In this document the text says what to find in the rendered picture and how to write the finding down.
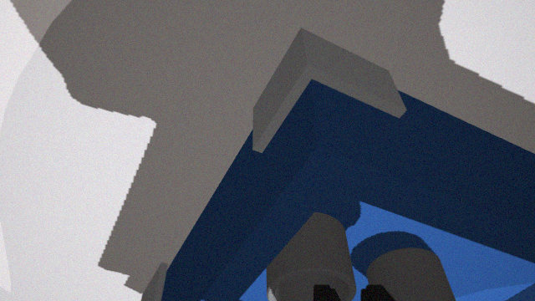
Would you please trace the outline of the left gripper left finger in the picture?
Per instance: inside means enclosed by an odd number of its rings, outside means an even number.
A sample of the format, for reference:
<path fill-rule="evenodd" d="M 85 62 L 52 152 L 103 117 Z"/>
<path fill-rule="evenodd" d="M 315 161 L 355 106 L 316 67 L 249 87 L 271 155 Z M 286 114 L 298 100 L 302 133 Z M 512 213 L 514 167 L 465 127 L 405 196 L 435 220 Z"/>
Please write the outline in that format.
<path fill-rule="evenodd" d="M 329 285 L 314 285 L 313 301 L 341 301 L 336 290 Z"/>

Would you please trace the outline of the dark grey metal bushing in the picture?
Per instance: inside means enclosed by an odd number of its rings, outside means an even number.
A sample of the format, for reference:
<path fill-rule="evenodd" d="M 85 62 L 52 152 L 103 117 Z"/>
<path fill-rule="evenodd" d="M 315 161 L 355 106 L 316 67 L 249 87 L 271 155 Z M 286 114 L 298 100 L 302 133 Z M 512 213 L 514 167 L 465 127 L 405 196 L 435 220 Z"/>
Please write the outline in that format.
<path fill-rule="evenodd" d="M 313 301 L 315 284 L 335 288 L 341 301 L 352 301 L 357 290 L 344 226 L 320 212 L 267 266 L 267 299 Z"/>
<path fill-rule="evenodd" d="M 381 284 L 395 301 L 456 301 L 439 257 L 408 247 L 387 252 L 367 269 L 369 284 Z"/>

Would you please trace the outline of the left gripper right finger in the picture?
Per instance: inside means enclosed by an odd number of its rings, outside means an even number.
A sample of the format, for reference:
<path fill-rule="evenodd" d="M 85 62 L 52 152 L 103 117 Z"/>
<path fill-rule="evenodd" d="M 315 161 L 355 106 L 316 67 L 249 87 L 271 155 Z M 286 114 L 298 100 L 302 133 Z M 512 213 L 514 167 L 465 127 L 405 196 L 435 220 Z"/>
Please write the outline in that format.
<path fill-rule="evenodd" d="M 366 285 L 361 289 L 360 301 L 395 301 L 383 285 Z"/>

